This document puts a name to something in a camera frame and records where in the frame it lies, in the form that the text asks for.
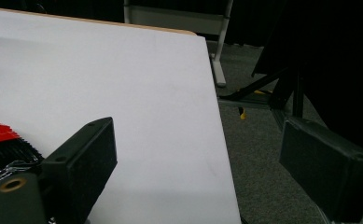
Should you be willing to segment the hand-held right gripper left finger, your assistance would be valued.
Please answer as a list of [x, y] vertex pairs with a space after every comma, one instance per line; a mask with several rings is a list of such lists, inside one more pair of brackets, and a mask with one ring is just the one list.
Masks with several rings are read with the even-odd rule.
[[41, 163], [56, 224], [84, 224], [117, 165], [113, 119], [92, 121]]

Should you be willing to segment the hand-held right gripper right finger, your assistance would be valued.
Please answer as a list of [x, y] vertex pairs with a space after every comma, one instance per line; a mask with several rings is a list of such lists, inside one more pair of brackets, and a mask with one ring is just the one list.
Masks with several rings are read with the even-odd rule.
[[363, 148], [306, 119], [288, 119], [280, 163], [334, 222], [363, 218]]

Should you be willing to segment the yellow black hazard tape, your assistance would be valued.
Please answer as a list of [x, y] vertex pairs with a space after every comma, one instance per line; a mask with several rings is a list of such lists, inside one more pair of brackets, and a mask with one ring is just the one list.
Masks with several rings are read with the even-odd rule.
[[[253, 91], [253, 95], [254, 96], [263, 96], [265, 94], [266, 94], [265, 91], [261, 91], [261, 90], [255, 90], [255, 91]], [[256, 101], [256, 102], [253, 102], [253, 103], [248, 103], [246, 105], [246, 107], [248, 107], [248, 108], [262, 108], [262, 105], [261, 105], [261, 103], [259, 103], [258, 101]], [[247, 118], [247, 114], [246, 114], [245, 108], [243, 106], [239, 106], [238, 107], [238, 112], [239, 112], [240, 119], [246, 119]]]

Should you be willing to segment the black curtain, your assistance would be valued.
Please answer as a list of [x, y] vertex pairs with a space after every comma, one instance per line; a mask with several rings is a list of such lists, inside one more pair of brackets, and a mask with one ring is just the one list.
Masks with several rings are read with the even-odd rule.
[[363, 0], [287, 0], [256, 71], [301, 75], [328, 128], [363, 147]]

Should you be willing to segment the black metal stand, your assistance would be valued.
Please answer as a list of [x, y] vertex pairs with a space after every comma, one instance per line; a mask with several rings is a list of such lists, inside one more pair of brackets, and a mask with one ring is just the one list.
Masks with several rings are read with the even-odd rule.
[[301, 118], [303, 115], [303, 77], [297, 68], [282, 68], [273, 74], [266, 75], [238, 91], [222, 95], [226, 99], [241, 100], [253, 96], [253, 91], [265, 91], [270, 97], [269, 104], [275, 108], [283, 108], [292, 99], [291, 115]]

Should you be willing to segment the wooden table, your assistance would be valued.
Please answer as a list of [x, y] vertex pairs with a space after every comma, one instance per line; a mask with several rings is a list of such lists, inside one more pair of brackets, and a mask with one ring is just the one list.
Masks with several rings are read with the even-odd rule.
[[145, 25], [139, 25], [139, 24], [129, 24], [129, 23], [122, 23], [122, 22], [114, 22], [114, 21], [98, 21], [98, 20], [43, 14], [43, 13], [28, 12], [28, 11], [7, 9], [7, 8], [0, 8], [0, 11], [9, 12], [9, 13], [17, 13], [17, 14], [22, 14], [22, 15], [41, 16], [41, 17], [45, 17], [45, 18], [57, 18], [57, 19], [63, 19], [63, 20], [69, 20], [69, 21], [84, 21], [84, 22], [101, 23], [101, 24], [108, 24], [108, 25], [131, 27], [131, 28], [155, 30], [155, 31], [177, 33], [177, 34], [183, 34], [183, 35], [196, 35], [194, 32], [191, 32], [188, 30], [162, 28], [162, 27], [156, 27], [156, 26], [145, 26]]

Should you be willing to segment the white metal stand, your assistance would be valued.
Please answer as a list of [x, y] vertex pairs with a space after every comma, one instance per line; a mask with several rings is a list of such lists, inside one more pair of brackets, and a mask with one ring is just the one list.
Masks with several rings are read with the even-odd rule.
[[227, 81], [220, 59], [234, 0], [211, 1], [219, 3], [217, 12], [152, 7], [144, 5], [142, 0], [123, 0], [123, 18], [127, 24], [189, 31], [205, 37], [212, 75], [216, 85], [223, 88]]

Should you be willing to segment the aluminium floor rail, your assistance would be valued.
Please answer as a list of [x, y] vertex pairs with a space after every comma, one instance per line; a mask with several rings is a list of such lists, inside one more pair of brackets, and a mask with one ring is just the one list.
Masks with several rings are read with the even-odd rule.
[[269, 104], [270, 97], [268, 95], [253, 95], [247, 96], [241, 100], [230, 100], [224, 96], [218, 96], [217, 101], [220, 105], [234, 106], [242, 111], [246, 108], [270, 110], [280, 130], [283, 130], [284, 122], [286, 120], [286, 113], [288, 112], [287, 106], [283, 108], [275, 108]]

